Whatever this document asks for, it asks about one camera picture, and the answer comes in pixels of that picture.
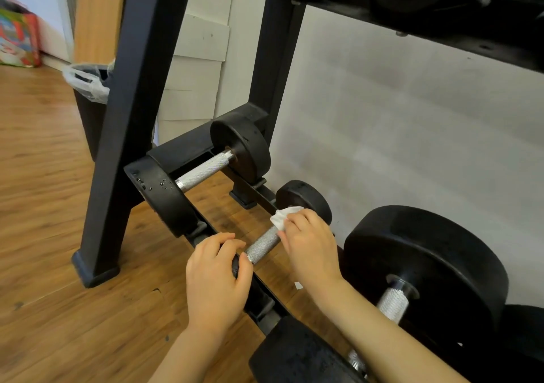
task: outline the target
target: small dumbbell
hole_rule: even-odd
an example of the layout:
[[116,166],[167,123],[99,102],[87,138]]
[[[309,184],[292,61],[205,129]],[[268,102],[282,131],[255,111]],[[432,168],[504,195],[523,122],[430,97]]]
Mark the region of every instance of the small dumbbell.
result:
[[210,125],[214,148],[221,153],[173,180],[150,156],[127,165],[125,173],[176,236],[185,235],[198,219],[185,192],[225,167],[232,168],[250,184],[257,183],[270,169],[268,144],[249,119],[230,112]]
[[221,169],[230,166],[249,184],[255,184],[270,169],[270,152],[261,132],[247,118],[228,113],[210,126],[213,146],[224,149],[176,180],[186,192]]
[[[308,183],[299,180],[291,180],[281,187],[276,193],[276,207],[284,209],[293,206],[301,206],[314,210],[327,224],[332,222],[332,212],[323,195]],[[255,240],[246,249],[249,261],[257,264],[280,242],[276,226],[269,228],[262,236]],[[238,256],[232,260],[232,274],[238,277]]]

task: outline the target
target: right hand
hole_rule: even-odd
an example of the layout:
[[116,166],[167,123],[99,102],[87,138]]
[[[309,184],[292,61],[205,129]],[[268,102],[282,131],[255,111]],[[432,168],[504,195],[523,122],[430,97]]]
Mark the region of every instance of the right hand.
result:
[[298,280],[319,305],[343,281],[335,238],[315,211],[289,214],[278,232]]

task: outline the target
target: white cloth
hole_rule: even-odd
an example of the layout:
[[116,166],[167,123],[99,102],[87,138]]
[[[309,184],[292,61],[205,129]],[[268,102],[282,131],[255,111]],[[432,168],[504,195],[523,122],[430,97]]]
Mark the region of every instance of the white cloth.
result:
[[304,207],[297,206],[297,207],[284,208],[283,210],[278,210],[278,211],[276,211],[275,215],[270,217],[270,221],[272,222],[272,224],[274,224],[276,226],[276,228],[279,231],[282,231],[285,228],[283,226],[283,222],[287,218],[287,215],[291,214],[291,213],[296,213],[297,211],[300,211],[303,208]]

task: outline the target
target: plastic bag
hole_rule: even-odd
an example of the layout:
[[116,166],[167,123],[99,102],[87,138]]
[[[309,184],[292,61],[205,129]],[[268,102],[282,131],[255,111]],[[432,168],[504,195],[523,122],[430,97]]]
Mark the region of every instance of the plastic bag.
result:
[[104,85],[100,71],[110,72],[109,66],[99,64],[73,64],[63,70],[64,79],[73,89],[89,101],[108,103],[109,88]]

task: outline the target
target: left hand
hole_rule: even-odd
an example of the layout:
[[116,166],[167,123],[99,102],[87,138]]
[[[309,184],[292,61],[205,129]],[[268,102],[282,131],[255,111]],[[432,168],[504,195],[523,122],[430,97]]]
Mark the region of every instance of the left hand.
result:
[[246,253],[239,258],[238,278],[232,274],[232,259],[243,246],[234,233],[216,234],[196,246],[186,268],[190,328],[223,339],[240,315],[253,275]]

